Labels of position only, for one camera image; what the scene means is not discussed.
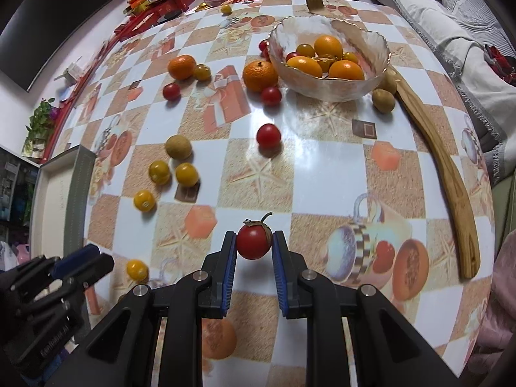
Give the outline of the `red cherry tomato with stem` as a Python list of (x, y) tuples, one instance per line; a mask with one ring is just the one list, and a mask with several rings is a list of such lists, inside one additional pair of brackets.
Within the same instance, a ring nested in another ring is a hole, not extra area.
[(272, 216), (267, 212), (260, 220), (246, 218), (236, 237), (236, 249), (246, 260), (259, 260), (271, 248), (272, 231), (265, 223)]

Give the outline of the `brown longan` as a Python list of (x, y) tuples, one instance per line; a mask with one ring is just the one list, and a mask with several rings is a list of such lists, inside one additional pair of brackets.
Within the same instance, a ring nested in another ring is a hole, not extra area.
[(193, 146), (190, 140), (181, 134), (170, 136), (165, 142), (165, 151), (174, 160), (183, 161), (193, 153)]
[(395, 95), (397, 92), (397, 73), (393, 70), (393, 68), (387, 68), (387, 71), (384, 72), (381, 82), (378, 85), (378, 88), (386, 90), (390, 92), (392, 95)]
[(389, 114), (395, 107), (395, 98), (385, 89), (376, 88), (372, 91), (372, 103), (383, 114)]

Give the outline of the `white tray box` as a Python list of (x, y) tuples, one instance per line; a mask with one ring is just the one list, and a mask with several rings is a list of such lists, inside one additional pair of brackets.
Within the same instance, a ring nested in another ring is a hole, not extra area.
[(83, 247), (94, 161), (95, 154), (78, 145), (38, 168), (29, 231), (32, 258), (64, 257)]

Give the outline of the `brown longan on table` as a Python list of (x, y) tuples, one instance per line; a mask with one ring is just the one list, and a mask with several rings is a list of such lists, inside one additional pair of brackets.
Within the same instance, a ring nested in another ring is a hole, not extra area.
[(165, 142), (165, 151), (174, 160), (183, 161), (193, 153), (193, 146), (190, 140), (181, 134), (170, 136)]

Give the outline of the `green potted plant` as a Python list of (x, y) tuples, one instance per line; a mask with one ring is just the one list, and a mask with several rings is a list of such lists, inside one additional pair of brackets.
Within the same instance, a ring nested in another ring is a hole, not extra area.
[(26, 126), (27, 136), (22, 149), (22, 156), (32, 159), (43, 157), (45, 146), (55, 129), (59, 108), (53, 105), (54, 98), (42, 99), (29, 118)]

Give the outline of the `wooden spatula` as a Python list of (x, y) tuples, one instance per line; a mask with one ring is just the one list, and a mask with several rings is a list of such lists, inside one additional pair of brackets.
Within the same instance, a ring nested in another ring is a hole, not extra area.
[(353, 101), (370, 93), (384, 76), (390, 74), (395, 77), (396, 97), (428, 144), (436, 164), (454, 226), (460, 278), (463, 280), (474, 278), (479, 271), (481, 258), (469, 195), (457, 166), (445, 149), (442, 138), (430, 120), (424, 104), (403, 76), (391, 66), (391, 52), (382, 35), (338, 18), (333, 18), (331, 25), (337, 32), (342, 33), (344, 40), (356, 47), (369, 63), (372, 64), (373, 59), (377, 57), (380, 59), (380, 65), (376, 68), (375, 76), (369, 80), (326, 79), (325, 82), (331, 84), (331, 87), (325, 90), (323, 95), (328, 96), (332, 102)]

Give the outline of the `olive yellow cherry tomato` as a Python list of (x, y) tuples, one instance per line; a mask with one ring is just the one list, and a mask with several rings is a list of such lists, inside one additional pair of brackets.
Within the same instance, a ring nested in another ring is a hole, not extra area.
[(198, 64), (194, 68), (193, 77), (197, 81), (209, 81), (212, 77), (211, 69), (205, 64)]

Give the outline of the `orange mandarin by bowl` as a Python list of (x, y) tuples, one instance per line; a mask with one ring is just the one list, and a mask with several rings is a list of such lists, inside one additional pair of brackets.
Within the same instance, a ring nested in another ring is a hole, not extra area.
[(276, 86), (279, 77), (270, 62), (256, 60), (244, 67), (242, 80), (249, 91), (261, 93), (267, 87)]

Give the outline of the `orange mandarin far left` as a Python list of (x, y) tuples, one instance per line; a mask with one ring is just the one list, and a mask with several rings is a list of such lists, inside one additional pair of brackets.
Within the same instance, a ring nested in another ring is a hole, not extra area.
[(175, 80), (187, 80), (193, 76), (196, 60), (191, 55), (180, 55), (167, 65), (168, 73)]

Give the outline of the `orange in bowl left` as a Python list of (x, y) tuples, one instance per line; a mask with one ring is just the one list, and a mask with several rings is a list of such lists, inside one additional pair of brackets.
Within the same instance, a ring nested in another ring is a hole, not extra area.
[(315, 59), (311, 59), (310, 57), (305, 56), (295, 56), (291, 57), (287, 61), (287, 66), (291, 68), (295, 68), (305, 74), (309, 74), (312, 77), (322, 78), (323, 77), (323, 69), (317, 63)]

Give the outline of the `orange in bowl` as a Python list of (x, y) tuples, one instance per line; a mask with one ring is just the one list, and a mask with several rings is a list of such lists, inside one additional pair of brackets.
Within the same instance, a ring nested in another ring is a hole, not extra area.
[(359, 64), (350, 60), (338, 60), (330, 66), (328, 77), (343, 80), (364, 80), (365, 74)]
[(313, 47), (317, 56), (322, 58), (341, 59), (344, 54), (340, 40), (330, 35), (321, 35), (316, 38)]
[(309, 74), (312, 77), (322, 78), (323, 77), (323, 69), (317, 63), (315, 59), (311, 59), (310, 57), (305, 56), (295, 56), (291, 57), (287, 61), (287, 66), (291, 68), (295, 68), (305, 74)]

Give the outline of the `orange in bowl right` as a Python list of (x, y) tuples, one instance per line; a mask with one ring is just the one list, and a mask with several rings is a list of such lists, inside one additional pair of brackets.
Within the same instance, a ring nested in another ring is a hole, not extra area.
[(365, 74), (359, 64), (350, 60), (338, 60), (330, 66), (328, 77), (343, 80), (364, 80)]

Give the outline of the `glass fruit bowl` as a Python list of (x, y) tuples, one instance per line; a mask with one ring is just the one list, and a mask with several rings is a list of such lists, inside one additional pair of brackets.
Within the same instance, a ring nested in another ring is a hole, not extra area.
[[(315, 53), (313, 44), (321, 35), (330, 35), (338, 38), (343, 46), (344, 54), (341, 59), (322, 58)], [(350, 60), (359, 64), (365, 74), (365, 80), (375, 76), (380, 59), (375, 57), (369, 63), (360, 51), (344, 40), (344, 35), (337, 32), (331, 25), (329, 17), (312, 15), (310, 17), (286, 17), (276, 25), (268, 37), (269, 59), (275, 71), (288, 89), (303, 96), (330, 101), (323, 92), (331, 87), (326, 83), (330, 66), (338, 60)], [(295, 68), (287, 66), (291, 57), (305, 56), (315, 59), (323, 69), (323, 77), (316, 78)]]

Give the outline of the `brown longan behind bowl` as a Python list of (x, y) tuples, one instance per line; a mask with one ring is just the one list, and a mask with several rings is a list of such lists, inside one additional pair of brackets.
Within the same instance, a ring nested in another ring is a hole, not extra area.
[(381, 82), (378, 85), (378, 88), (386, 90), (390, 92), (392, 95), (395, 95), (397, 92), (397, 73), (393, 70), (393, 68), (387, 68), (387, 71), (384, 72)]

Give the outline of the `red tomato behind bowl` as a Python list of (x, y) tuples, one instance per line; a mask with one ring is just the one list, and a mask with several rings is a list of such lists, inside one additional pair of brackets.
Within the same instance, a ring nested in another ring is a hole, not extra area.
[(263, 39), (259, 44), (259, 50), (260, 50), (261, 56), (263, 56), (263, 58), (265, 58), (265, 59), (269, 58), (268, 41)]

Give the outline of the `orange in bowl top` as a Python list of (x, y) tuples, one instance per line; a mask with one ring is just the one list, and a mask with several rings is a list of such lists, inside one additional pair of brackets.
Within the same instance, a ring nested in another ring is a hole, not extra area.
[(341, 59), (344, 54), (340, 40), (330, 35), (321, 35), (316, 38), (313, 47), (317, 56), (322, 58)]

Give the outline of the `black television screen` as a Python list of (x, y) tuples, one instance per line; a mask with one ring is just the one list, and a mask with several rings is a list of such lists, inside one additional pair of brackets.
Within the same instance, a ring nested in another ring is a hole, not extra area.
[(28, 91), (63, 43), (112, 0), (1, 0), (1, 72)]

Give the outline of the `small yellow fruit far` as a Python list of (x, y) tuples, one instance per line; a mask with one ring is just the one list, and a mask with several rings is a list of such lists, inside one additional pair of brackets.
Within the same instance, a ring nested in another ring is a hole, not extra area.
[(220, 11), (224, 15), (230, 15), (232, 13), (232, 7), (230, 5), (222, 5)]

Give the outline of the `red gift boxes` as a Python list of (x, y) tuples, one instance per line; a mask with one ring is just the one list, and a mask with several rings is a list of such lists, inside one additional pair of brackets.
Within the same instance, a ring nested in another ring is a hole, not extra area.
[(162, 20), (187, 11), (195, 0), (130, 0), (129, 19), (114, 30), (119, 41), (132, 38), (158, 25)]

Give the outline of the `grey sofa with blanket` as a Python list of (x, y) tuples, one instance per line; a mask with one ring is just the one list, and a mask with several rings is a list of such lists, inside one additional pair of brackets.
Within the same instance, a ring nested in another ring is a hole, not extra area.
[(488, 55), (515, 50), (484, 0), (377, 0), (396, 9), (430, 47), (470, 113), (491, 184), (515, 171), (515, 87)]

